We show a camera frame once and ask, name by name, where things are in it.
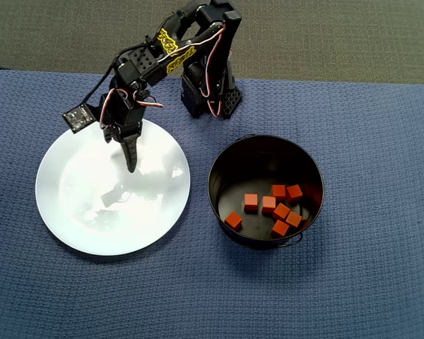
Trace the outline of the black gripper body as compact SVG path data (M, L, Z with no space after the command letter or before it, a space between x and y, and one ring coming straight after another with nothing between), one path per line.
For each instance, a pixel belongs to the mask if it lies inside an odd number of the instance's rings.
M100 98L99 123L106 143L141 135L145 108L126 90L111 89Z

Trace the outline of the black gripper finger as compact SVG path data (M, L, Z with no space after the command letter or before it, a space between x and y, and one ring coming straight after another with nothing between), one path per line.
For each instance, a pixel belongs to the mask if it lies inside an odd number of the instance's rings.
M137 140L139 135L132 135L123 138L122 150L126 159L126 166L130 173L134 173L138 161Z

